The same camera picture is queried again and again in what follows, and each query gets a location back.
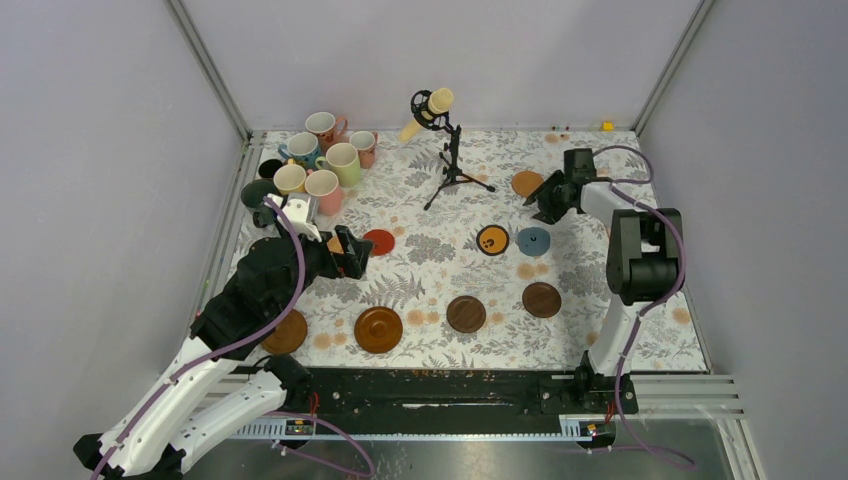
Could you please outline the light wooden round coaster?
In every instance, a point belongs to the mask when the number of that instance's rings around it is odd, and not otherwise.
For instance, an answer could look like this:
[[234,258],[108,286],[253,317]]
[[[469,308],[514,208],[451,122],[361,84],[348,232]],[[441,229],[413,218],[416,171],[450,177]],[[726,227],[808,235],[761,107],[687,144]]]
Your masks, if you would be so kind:
[[511,187],[516,194],[522,198],[527,198],[537,188],[539,188],[544,181],[545,179],[541,174],[534,171],[524,170],[517,172],[512,177]]

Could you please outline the red round coaster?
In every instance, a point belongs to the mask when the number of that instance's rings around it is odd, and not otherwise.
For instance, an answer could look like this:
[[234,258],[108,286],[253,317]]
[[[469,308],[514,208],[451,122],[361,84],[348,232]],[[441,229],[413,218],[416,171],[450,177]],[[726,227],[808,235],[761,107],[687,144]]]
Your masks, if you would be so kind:
[[363,235],[363,239],[372,243],[372,256],[387,255],[395,247],[395,237],[384,229],[372,229]]

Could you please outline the blue round coaster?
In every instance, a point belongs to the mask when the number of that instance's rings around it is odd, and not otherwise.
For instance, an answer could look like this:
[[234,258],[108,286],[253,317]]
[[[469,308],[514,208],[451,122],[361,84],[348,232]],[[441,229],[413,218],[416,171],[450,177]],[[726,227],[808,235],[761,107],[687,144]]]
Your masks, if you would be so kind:
[[540,257],[550,249],[551,236],[544,228],[528,227],[518,232],[516,244],[522,254]]

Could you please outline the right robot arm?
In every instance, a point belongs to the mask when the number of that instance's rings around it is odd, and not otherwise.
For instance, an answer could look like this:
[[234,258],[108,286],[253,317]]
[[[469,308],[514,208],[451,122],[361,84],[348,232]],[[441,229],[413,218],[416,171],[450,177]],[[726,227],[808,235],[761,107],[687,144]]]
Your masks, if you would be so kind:
[[569,149],[563,166],[526,199],[535,219],[553,225],[570,210],[588,214],[610,231],[605,275],[612,298],[607,321],[569,380],[542,380],[545,414],[615,415],[637,412],[632,353],[647,313],[682,287],[686,259],[682,219],[673,208],[656,209],[623,190],[621,181],[598,174],[595,151]]

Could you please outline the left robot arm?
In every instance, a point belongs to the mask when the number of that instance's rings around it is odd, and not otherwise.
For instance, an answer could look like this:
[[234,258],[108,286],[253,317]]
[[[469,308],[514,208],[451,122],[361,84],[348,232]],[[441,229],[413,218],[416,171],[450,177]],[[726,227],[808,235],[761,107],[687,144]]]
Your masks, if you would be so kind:
[[95,478],[179,479],[215,445],[255,418],[313,400],[311,374],[289,354],[267,360],[236,392],[196,410],[292,312],[318,277],[360,279],[373,243],[345,226],[254,242],[223,290],[212,297],[156,386],[114,427],[81,436],[73,447]]

